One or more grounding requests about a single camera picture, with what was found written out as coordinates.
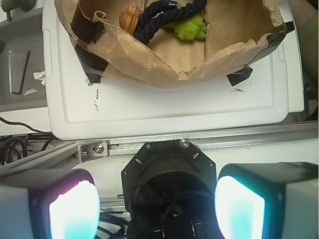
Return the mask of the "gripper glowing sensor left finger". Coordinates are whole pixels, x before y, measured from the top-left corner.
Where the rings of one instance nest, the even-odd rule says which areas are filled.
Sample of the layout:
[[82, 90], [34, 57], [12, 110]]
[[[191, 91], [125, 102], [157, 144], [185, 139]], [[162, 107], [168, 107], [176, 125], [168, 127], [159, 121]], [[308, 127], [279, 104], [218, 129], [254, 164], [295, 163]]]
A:
[[93, 239], [100, 196], [84, 169], [2, 169], [2, 239]]

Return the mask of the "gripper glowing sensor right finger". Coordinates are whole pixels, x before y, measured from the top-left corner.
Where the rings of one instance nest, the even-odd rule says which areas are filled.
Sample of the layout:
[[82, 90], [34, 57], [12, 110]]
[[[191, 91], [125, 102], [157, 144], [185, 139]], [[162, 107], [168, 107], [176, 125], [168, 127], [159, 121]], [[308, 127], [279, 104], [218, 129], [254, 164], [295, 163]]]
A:
[[317, 239], [319, 166], [227, 164], [216, 184], [215, 211], [226, 239]]

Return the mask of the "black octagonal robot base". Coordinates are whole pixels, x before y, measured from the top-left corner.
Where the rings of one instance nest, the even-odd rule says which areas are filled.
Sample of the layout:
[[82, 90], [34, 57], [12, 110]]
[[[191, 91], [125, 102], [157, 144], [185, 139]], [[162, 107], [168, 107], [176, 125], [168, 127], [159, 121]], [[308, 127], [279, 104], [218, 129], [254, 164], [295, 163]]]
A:
[[130, 239], [217, 239], [215, 163], [139, 151], [121, 172]]

